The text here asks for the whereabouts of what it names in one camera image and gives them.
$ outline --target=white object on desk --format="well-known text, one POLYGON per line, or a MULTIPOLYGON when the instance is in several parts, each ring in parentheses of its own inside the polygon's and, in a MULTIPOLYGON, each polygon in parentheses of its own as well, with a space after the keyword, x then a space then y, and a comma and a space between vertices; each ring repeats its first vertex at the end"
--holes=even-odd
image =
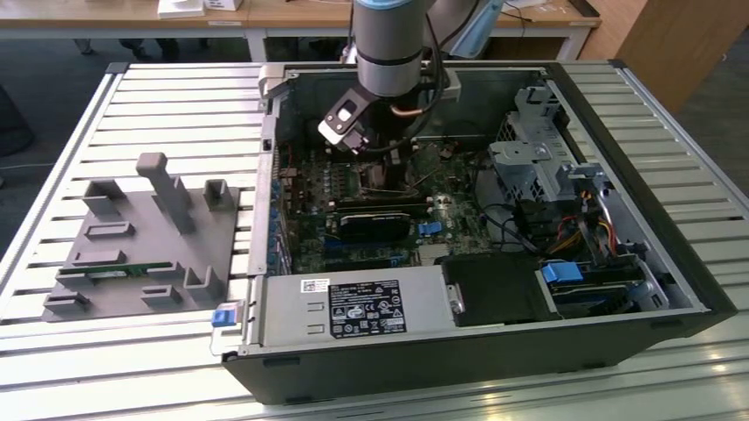
POLYGON ((549 3, 549 0, 506 0, 502 4, 502 11, 513 11, 516 7, 522 9, 524 7, 540 6, 546 3, 549 3))
POLYGON ((203 0, 159 0, 159 19, 205 16, 203 0))
POLYGON ((242 0, 205 0, 206 9, 218 11, 237 11, 242 0))

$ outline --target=copper pipe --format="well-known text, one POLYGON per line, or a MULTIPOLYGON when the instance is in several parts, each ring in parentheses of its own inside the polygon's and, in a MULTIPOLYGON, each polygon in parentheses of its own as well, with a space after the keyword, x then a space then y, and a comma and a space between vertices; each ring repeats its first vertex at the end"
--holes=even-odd
POLYGON ((420 117, 424 114, 424 109, 418 108, 416 110, 401 110, 396 105, 390 106, 390 111, 394 113, 396 116, 401 118, 412 118, 420 117))

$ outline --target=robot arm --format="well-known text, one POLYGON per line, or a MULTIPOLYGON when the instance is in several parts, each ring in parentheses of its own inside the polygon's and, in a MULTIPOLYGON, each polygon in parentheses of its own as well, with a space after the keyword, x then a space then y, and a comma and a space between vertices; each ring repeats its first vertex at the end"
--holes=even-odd
POLYGON ((441 51, 476 57, 504 0, 354 0, 358 84, 319 123, 342 151, 389 152, 426 125, 446 88, 441 51), (422 83, 422 47, 432 47, 432 83, 422 83), (420 94, 433 90, 420 107, 420 94), (420 116, 422 122, 404 137, 420 116))

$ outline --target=wooden desk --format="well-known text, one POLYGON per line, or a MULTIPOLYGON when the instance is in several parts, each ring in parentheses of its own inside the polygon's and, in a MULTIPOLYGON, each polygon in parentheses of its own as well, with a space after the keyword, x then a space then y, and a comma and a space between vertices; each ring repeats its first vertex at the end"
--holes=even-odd
MULTIPOLYGON (((0 0, 0 39, 246 38, 254 61, 267 61, 270 37, 345 37, 350 3, 245 0, 238 11, 206 11, 197 18, 159 19, 158 0, 0 0)), ((557 56, 573 60, 600 25, 566 0, 525 8, 533 22, 502 15, 492 37, 565 39, 557 56)))
MULTIPOLYGON (((350 8, 352 3, 343 2, 251 0, 247 33, 253 59, 267 60, 265 40, 271 37, 345 37, 350 8)), ((544 6, 522 9, 521 13, 533 22, 524 25, 518 18, 501 15, 492 37, 564 38, 557 59, 574 60, 601 19, 584 17, 566 0, 552 0, 544 6)))
POLYGON ((238 11, 159 19, 158 0, 2 0, 0 39, 245 38, 251 1, 238 11))

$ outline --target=yellow wire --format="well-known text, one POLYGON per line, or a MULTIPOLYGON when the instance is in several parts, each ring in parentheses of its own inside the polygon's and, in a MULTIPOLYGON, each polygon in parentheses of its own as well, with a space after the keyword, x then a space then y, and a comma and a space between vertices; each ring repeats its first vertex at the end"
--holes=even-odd
POLYGON ((581 233, 578 231, 574 233, 573 237, 566 239, 565 242, 560 246, 554 247, 554 249, 549 253, 557 253, 560 250, 568 248, 580 239, 580 237, 581 237, 581 233))
POLYGON ((612 248, 612 243, 616 240, 613 238, 613 232, 612 232, 612 227, 609 226, 609 224, 607 224, 603 221, 598 221, 598 225, 603 226, 607 229, 607 235, 609 235, 609 238, 607 239, 607 246, 609 246, 609 248, 612 248))

